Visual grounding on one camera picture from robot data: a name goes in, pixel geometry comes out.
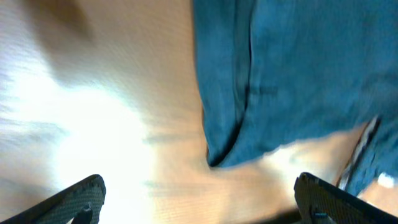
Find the dark navy shorts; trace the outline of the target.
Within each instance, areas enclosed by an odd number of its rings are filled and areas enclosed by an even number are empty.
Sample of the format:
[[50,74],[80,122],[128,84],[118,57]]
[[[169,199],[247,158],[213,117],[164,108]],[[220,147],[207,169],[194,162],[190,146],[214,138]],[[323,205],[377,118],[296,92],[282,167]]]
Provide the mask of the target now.
[[397,2],[193,2],[211,167],[366,124],[340,188],[397,176]]

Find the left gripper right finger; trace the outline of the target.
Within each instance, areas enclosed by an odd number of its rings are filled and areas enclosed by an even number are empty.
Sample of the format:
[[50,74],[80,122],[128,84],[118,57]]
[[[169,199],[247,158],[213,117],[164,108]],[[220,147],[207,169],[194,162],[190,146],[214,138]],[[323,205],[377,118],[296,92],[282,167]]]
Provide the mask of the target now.
[[304,224],[397,224],[397,217],[308,172],[296,179],[294,191]]

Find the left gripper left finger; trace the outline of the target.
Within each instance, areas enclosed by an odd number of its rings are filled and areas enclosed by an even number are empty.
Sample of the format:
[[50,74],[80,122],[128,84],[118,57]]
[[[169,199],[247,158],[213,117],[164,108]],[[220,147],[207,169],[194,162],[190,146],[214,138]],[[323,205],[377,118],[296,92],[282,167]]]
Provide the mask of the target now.
[[91,175],[2,224],[98,224],[106,187],[102,176]]

